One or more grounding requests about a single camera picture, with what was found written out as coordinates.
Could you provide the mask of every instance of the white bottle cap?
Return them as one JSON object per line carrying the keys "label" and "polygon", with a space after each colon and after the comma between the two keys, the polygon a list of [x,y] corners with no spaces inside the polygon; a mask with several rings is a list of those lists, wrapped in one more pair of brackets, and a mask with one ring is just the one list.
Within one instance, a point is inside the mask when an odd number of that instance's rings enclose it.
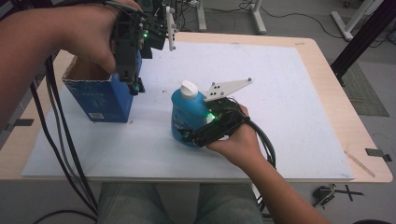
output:
{"label": "white bottle cap", "polygon": [[198,87],[192,82],[184,80],[181,82],[180,91],[184,99],[191,100],[198,94]]}

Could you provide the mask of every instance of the blue bottle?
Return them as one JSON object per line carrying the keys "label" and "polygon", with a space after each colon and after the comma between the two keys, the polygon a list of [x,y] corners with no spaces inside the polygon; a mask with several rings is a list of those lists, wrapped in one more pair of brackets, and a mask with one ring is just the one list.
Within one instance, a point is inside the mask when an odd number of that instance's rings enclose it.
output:
{"label": "blue bottle", "polygon": [[204,102],[204,95],[195,84],[183,81],[180,89],[172,94],[172,135],[183,145],[195,147],[194,143],[185,143],[177,129],[197,130],[207,124],[209,114]]}

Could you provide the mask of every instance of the person's leg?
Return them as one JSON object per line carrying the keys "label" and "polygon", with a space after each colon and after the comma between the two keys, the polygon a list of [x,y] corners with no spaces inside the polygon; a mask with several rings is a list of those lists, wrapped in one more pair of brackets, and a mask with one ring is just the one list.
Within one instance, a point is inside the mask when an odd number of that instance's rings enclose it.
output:
{"label": "person's leg", "polygon": [[249,184],[201,184],[196,224],[263,223]]}
{"label": "person's leg", "polygon": [[97,223],[173,223],[154,184],[104,183]]}

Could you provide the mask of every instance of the black wire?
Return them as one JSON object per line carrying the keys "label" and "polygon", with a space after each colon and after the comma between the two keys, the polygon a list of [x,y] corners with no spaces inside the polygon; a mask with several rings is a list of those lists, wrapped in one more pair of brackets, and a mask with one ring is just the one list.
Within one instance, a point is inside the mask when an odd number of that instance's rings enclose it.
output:
{"label": "black wire", "polygon": [[265,153],[267,154],[267,160],[268,161],[271,161],[272,162],[272,157],[271,157],[271,153],[268,151],[268,147],[267,147],[267,145],[265,145],[265,144],[262,144],[262,146],[264,147],[264,149],[265,149]]}
{"label": "black wire", "polygon": [[186,17],[184,15],[184,12],[187,11],[187,9],[189,9],[188,3],[185,4],[181,4],[180,5],[180,14],[178,15],[180,17],[180,19],[183,19],[183,24],[180,24],[180,31],[183,31],[183,29],[185,29],[186,26]]}
{"label": "black wire", "polygon": [[330,35],[330,36],[332,36],[332,37],[334,37],[334,38],[344,39],[342,36],[337,36],[337,35],[332,35],[332,34],[330,34],[330,33],[324,28],[323,24],[322,24],[318,19],[316,19],[316,18],[314,18],[314,17],[312,17],[312,16],[308,16],[308,15],[305,15],[305,14],[303,14],[303,13],[295,13],[295,12],[294,12],[294,13],[289,13],[289,14],[286,14],[286,15],[282,15],[282,16],[276,16],[276,15],[273,15],[273,14],[269,13],[269,12],[268,12],[267,10],[265,10],[263,7],[260,7],[260,9],[263,10],[265,13],[267,13],[269,16],[274,17],[274,18],[285,18],[285,17],[288,17],[288,16],[304,16],[304,17],[310,18],[310,19],[316,21],[316,22],[320,25],[320,27],[322,28],[322,30],[324,31],[324,33],[326,33],[327,35]]}
{"label": "black wire", "polygon": [[49,69],[48,70],[48,72],[49,72],[48,73],[49,81],[50,81],[50,84],[51,84],[51,87],[52,87],[52,92],[53,92],[53,95],[55,97],[56,104],[58,105],[58,109],[59,109],[59,112],[61,114],[61,119],[62,119],[62,123],[63,123],[63,126],[64,126],[64,133],[65,133],[65,136],[66,136],[67,144],[69,145],[69,148],[70,148],[70,153],[72,155],[73,161],[74,161],[74,163],[76,165],[76,168],[78,170],[78,175],[79,175],[79,177],[81,179],[83,187],[85,188],[85,190],[87,190],[88,195],[89,195],[89,197],[90,197],[90,199],[91,199],[91,201],[93,203],[93,207],[95,208],[95,212],[96,212],[97,207],[98,207],[97,202],[95,200],[95,197],[93,196],[93,193],[92,193],[92,190],[90,188],[90,185],[88,184],[87,177],[84,175],[84,172],[82,171],[81,164],[80,164],[79,159],[78,159],[78,154],[76,152],[76,148],[74,146],[73,140],[71,138],[71,134],[70,134],[69,129],[67,127],[66,119],[64,118],[64,110],[62,109],[61,99],[59,97],[59,92],[58,92],[58,88],[56,86],[56,81],[55,81],[55,75],[54,75],[54,72],[53,72],[52,57],[49,57],[46,60],[46,66]]}
{"label": "black wire", "polygon": [[212,19],[210,19],[210,18],[206,18],[208,21],[214,21],[215,23],[217,23],[218,24],[218,26],[219,26],[219,30],[220,31],[222,31],[223,30],[223,26],[222,26],[222,24],[221,24],[221,22],[219,22],[219,21],[216,21],[216,20],[212,20]]}
{"label": "black wire", "polygon": [[239,4],[239,8],[243,10],[247,10],[247,8],[253,3],[253,0],[250,1],[243,1],[242,3]]}
{"label": "black wire", "polygon": [[33,224],[38,224],[39,222],[41,222],[42,220],[44,220],[46,218],[53,217],[53,216],[59,215],[59,214],[64,214],[64,213],[71,213],[71,214],[81,215],[81,216],[84,216],[84,217],[88,217],[88,218],[92,219],[94,222],[96,222],[96,217],[93,217],[93,216],[88,215],[88,214],[83,213],[83,212],[79,212],[79,211],[75,211],[75,210],[59,210],[59,211],[49,213],[49,214],[39,218]]}
{"label": "black wire", "polygon": [[257,126],[257,124],[255,122],[253,122],[251,119],[249,121],[247,121],[247,124],[250,127],[252,127],[254,129],[254,131],[256,131],[256,133],[259,135],[260,139],[262,140],[262,144],[267,145],[268,151],[270,152],[267,156],[268,157],[271,156],[271,159],[269,160],[269,162],[274,166],[274,168],[276,168],[276,154],[275,154],[275,150],[274,150],[274,147],[273,147],[270,139],[262,131],[262,129],[259,126]]}
{"label": "black wire", "polygon": [[55,4],[55,7],[71,7],[75,5],[82,5],[82,4],[91,4],[91,3],[102,3],[105,5],[105,1],[100,1],[100,0],[67,0],[67,1],[62,1],[58,4]]}
{"label": "black wire", "polygon": [[213,8],[213,7],[205,7],[205,9],[209,9],[209,10],[213,10],[213,11],[219,11],[220,13],[228,13],[228,12],[234,12],[234,11],[243,10],[242,8],[224,10],[224,9]]}
{"label": "black wire", "polygon": [[48,130],[47,123],[46,123],[45,118],[44,118],[43,108],[41,107],[41,103],[40,103],[40,100],[38,98],[37,91],[35,90],[35,85],[33,83],[30,85],[30,90],[32,92],[33,99],[35,100],[35,106],[37,108],[38,116],[40,117],[40,122],[41,122],[41,126],[43,127],[44,135],[46,135],[46,137],[47,137],[47,139],[49,141],[49,144],[51,145],[51,147],[52,147],[52,149],[53,149],[53,151],[55,153],[55,156],[58,159],[58,162],[61,165],[62,170],[64,171],[64,175],[66,176],[68,182],[70,183],[71,187],[76,192],[76,194],[79,196],[79,198],[91,209],[91,211],[93,211],[94,214],[97,215],[96,209],[94,207],[92,207],[88,203],[88,201],[84,198],[84,196],[82,196],[81,192],[79,192],[79,190],[77,189],[76,185],[74,184],[70,174],[67,172],[66,167],[64,166],[64,162],[62,161],[62,158],[61,158],[61,155],[59,153],[59,150],[56,147],[56,145],[54,144],[54,142],[53,142],[53,140],[52,140],[52,138],[50,136],[50,132]]}
{"label": "black wire", "polygon": [[64,156],[64,164],[65,164],[65,166],[67,167],[67,169],[69,170],[69,174],[73,177],[72,179],[74,179],[75,181],[77,181],[78,184],[79,184],[79,186],[83,189],[84,194],[85,194],[85,197],[89,199],[89,202],[90,202],[90,204],[91,204],[92,207],[93,207],[93,203],[92,203],[90,197],[88,196],[87,190],[84,189],[84,187],[83,187],[83,185],[82,185],[82,183],[81,183],[81,179],[79,178],[79,176],[77,176],[77,175],[75,174],[75,172],[74,172],[73,169],[71,168],[70,163],[69,163],[69,161],[68,161],[68,159],[67,159],[66,152],[65,152],[65,150],[64,150],[64,140],[63,140],[63,135],[62,135],[61,122],[60,122],[60,119],[59,119],[59,114],[58,114],[57,106],[56,106],[56,104],[55,104],[55,102],[54,102],[54,99],[53,99],[52,89],[51,89],[51,87],[50,87],[49,76],[46,76],[46,80],[47,80],[47,92],[48,92],[48,94],[49,94],[49,101],[50,101],[50,104],[51,104],[51,106],[52,106],[53,113],[54,113],[54,115],[55,115],[56,127],[57,127],[57,130],[58,130],[59,143],[60,143],[60,146],[61,146],[62,155]]}
{"label": "black wire", "polygon": [[[373,14],[375,13],[375,11],[373,11],[372,13],[370,13],[369,15],[367,15],[364,20],[363,20],[363,24],[362,26],[367,22],[367,19],[369,19]],[[375,46],[369,46],[369,48],[375,49],[378,48],[379,46],[382,45],[382,43],[384,43],[385,41],[387,41],[388,37],[392,34],[392,32],[389,33],[389,35],[387,37],[385,37],[385,39],[383,40],[375,40],[375,42],[379,42],[379,44],[375,45]]]}

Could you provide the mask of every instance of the blue box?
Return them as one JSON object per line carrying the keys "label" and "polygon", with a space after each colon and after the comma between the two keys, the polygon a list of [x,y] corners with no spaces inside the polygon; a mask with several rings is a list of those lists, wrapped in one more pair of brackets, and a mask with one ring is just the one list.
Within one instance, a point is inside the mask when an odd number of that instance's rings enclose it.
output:
{"label": "blue box", "polygon": [[62,81],[91,121],[128,121],[134,97],[118,74],[110,75],[99,65],[75,57]]}

